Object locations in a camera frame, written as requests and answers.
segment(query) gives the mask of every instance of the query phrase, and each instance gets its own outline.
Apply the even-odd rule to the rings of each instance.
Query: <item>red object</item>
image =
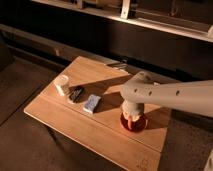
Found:
[[[143,131],[148,124],[148,119],[144,114],[136,122],[133,122],[131,118],[126,120],[123,114],[121,114],[120,120],[123,127],[132,132]]]

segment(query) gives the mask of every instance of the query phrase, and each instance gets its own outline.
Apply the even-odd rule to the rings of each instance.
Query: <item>wooden table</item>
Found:
[[[82,85],[85,93],[79,103],[67,103],[51,82],[25,109],[25,113],[127,170],[157,170],[170,110],[146,104],[148,127],[140,133],[120,124],[120,86],[131,78],[125,71],[78,57],[62,74],[70,86]],[[95,114],[84,112],[90,94],[102,96]]]

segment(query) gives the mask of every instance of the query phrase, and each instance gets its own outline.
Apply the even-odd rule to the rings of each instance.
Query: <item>wall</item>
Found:
[[[1,23],[183,81],[213,79],[211,43],[28,0],[0,3]]]

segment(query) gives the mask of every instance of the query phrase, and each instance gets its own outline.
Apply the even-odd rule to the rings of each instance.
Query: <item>floor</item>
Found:
[[[56,133],[58,142],[23,108],[57,73],[16,58],[0,72],[0,170],[121,170]]]

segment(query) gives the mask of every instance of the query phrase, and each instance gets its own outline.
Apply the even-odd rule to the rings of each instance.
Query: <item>white cup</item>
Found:
[[[69,94],[69,77],[66,75],[59,75],[55,78],[53,81],[54,85],[56,86],[56,89],[58,90],[58,93],[61,96],[65,96]]]

